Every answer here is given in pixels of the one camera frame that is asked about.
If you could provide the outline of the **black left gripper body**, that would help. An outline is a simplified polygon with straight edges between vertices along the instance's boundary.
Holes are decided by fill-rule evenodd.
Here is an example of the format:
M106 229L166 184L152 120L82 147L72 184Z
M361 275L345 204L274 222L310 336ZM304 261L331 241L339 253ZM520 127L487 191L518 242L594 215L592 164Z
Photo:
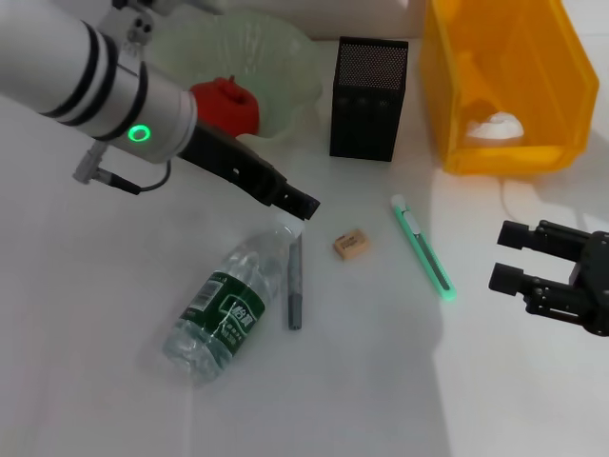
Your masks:
M253 150L219 129L198 122L179 156L225 179L266 206L288 209L283 175Z

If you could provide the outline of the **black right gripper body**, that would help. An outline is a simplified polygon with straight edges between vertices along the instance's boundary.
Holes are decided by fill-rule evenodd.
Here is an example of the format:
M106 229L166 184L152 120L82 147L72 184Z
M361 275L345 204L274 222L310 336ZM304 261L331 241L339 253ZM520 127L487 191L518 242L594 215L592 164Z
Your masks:
M575 239L576 264L570 286L580 295L568 308L569 320L596 336L609 336L609 232L569 232Z

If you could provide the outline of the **red orange fruit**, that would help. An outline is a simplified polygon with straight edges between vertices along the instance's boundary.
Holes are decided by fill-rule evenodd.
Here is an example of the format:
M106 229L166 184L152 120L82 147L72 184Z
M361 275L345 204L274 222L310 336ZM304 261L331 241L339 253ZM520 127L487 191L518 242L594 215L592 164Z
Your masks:
M194 96L200 122L234 138L259 132L258 101L250 91L237 84L234 75L196 84L189 91Z

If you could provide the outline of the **tan rubber eraser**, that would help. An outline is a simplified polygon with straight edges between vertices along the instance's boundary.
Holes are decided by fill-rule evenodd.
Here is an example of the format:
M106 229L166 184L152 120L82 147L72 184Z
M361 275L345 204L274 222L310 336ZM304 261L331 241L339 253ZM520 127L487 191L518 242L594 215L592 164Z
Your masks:
M370 247L370 241L363 231L353 229L337 238L333 248L344 261L353 259Z

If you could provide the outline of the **grey glitter pen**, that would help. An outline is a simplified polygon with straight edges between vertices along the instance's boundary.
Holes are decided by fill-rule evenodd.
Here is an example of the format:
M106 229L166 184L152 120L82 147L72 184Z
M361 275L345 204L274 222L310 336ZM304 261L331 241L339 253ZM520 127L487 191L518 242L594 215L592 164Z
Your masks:
M300 330L303 325L303 237L299 235L289 247L287 265L287 325Z

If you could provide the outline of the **green utility knife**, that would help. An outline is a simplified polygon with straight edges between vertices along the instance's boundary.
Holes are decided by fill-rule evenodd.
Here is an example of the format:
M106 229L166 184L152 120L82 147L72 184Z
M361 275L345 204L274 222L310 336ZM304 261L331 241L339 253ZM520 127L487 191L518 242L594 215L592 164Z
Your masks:
M395 194L390 199L391 208L394 211L398 224L411 247L423 271L428 277L431 285L443 300L451 301L456 298L456 289L439 261L434 249L428 244L411 208L406 204L400 194Z

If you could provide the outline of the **white paper ball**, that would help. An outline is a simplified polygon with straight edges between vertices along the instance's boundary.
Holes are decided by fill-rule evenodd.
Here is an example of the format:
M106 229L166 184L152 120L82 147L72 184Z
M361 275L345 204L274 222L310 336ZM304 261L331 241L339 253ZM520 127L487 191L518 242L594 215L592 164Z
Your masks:
M515 140L524 136L524 128L515 115L501 111L492 114L480 123L470 122L465 136L488 141Z

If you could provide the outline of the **green label water bottle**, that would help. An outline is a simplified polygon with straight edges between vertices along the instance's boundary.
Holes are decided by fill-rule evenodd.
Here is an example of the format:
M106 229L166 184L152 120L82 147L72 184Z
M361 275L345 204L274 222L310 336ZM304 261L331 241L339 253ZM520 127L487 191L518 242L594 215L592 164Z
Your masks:
M282 292L304 222L281 213L234 247L172 326L163 353L195 386L215 381Z

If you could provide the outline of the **black mesh pen holder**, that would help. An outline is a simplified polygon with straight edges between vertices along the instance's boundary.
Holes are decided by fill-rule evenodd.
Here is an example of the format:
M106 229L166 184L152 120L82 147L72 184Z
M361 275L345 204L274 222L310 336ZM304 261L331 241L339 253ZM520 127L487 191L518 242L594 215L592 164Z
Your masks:
M332 88L329 154L393 158L406 90L406 41L342 37Z

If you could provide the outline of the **green glass fruit plate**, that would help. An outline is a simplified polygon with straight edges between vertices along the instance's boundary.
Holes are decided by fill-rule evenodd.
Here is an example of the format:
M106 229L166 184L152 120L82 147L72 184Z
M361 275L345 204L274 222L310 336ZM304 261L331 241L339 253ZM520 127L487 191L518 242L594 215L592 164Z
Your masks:
M145 56L185 89L233 75L259 104L259 133L238 137L255 150L285 142L323 94L316 45L290 23L253 10L212 15L182 6L158 20Z

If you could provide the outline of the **yellow plastic bin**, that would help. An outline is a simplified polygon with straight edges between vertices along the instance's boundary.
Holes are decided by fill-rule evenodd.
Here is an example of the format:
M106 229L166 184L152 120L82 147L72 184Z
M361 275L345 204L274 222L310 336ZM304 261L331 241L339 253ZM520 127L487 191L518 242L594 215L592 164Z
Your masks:
M420 72L448 172L553 172L587 147L599 79L561 0L426 0ZM501 111L522 138L465 136Z

